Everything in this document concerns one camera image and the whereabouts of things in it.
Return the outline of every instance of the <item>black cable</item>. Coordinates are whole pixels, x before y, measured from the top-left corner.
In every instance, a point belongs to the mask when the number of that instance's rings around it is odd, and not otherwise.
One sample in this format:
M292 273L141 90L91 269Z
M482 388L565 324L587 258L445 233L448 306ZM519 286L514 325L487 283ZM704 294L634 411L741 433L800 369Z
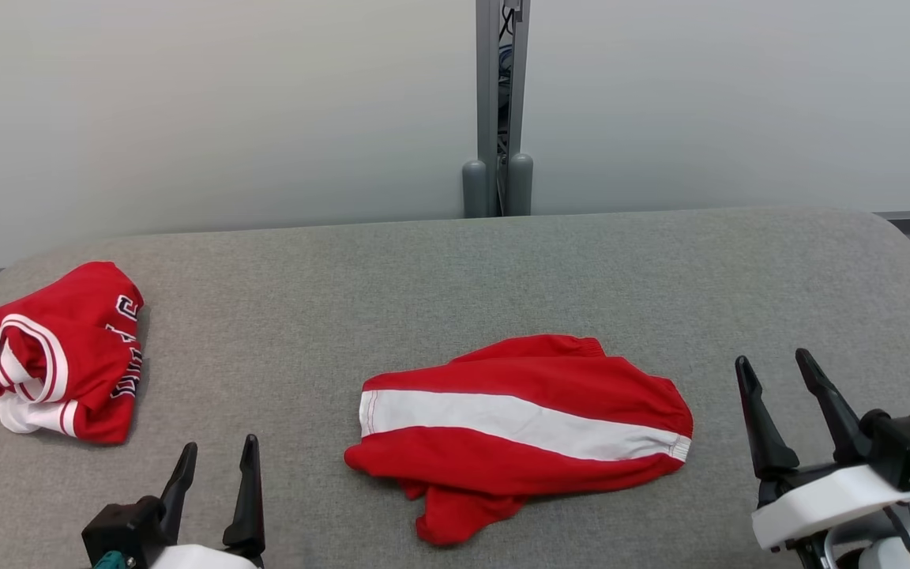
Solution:
M513 24L509 25L510 22L512 21L512 18L514 18L514 17L515 17L515 8L512 8L512 11L509 11L507 14L505 14L505 25L503 25L501 27L501 33L499 33L499 35L498 35L498 42L501 42L501 40L503 39L503 36L505 36L505 32L508 32L511 36L515 36L515 32L513 31L513 29L515 28L515 25L513 25Z
M887 514L887 518L891 521L891 526L894 526L895 532L898 533L901 541L904 542L904 548L908 550L908 555L910 555L910 534L908 534L908 530L904 526L904 523L901 522L901 519L898 518L898 514L895 514L891 507L885 507L884 514Z

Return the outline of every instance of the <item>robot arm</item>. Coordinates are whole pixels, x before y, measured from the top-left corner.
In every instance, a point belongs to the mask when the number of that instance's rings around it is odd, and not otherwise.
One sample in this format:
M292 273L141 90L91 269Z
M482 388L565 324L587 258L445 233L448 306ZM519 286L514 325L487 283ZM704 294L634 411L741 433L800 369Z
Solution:
M736 378L754 474L761 480L751 515L762 548L795 551L806 569L910 567L910 416L880 410L862 420L805 349L795 352L807 389L834 439L834 462L799 468L762 400L761 382L741 356ZM833 546L870 541L835 559Z
M198 446L188 443L160 498L135 504L108 504L83 529L83 544L94 569L255 569L262 568L265 522L259 440L245 439L241 488L234 521L224 531L223 551L178 544L185 494L195 474Z

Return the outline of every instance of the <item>white stripe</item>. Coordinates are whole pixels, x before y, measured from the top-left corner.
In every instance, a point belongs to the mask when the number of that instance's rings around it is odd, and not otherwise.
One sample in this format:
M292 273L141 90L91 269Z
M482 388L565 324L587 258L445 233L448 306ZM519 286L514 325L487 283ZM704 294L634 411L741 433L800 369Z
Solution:
M685 461L690 437L634 424L578 417L509 395L365 391L361 436L401 428L469 428L513 443L593 461L668 454Z
M76 407L79 407L79 402L73 399L69 401L68 406L65 407L65 413L62 414L62 426L65 428L63 432L68 436L76 436Z
M2 365L0 365L0 386L3 386L3 388L13 386L13 384L9 382L9 379L6 378L5 372L2 371Z

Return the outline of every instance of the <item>red fabric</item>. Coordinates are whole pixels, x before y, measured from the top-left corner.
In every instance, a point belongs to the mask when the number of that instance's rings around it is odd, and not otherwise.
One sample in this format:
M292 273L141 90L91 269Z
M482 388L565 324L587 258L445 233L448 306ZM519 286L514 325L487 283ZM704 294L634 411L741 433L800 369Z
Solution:
M61 424L51 428L94 443L124 442L141 377L141 306L136 285L110 262L86 263L3 305L0 397L61 407L76 402L75 432ZM46 340L43 329L54 339ZM28 381L12 377L11 357Z
M509 395L577 417L638 424L690 437L694 422L668 379L607 357L595 338L510 338L426 370L368 379L364 391ZM469 428L412 426L371 432L344 454L347 465L398 479L409 499L426 495L416 532L435 545L468 540L515 515L531 495L607 491L682 467L668 454L596 461L510 442Z

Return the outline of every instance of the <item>gray upholstered surface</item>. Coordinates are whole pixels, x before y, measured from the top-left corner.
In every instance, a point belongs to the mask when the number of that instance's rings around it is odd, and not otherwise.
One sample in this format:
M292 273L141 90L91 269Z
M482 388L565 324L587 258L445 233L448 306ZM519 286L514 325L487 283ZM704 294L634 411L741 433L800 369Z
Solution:
M147 382L124 447L0 426L0 567L75 568L109 501L157 493L199 443L182 541L217 545L245 434L262 443L267 564L284 567L797 567L763 553L734 386L747 354L805 462L831 443L802 386L812 350L860 412L910 412L910 242L866 213L718 209L368 224L86 244L16 264L0 303L91 259L140 285ZM422 504L347 469L364 379L513 335L596 336L672 378L694 412L678 474L537 500L449 550Z

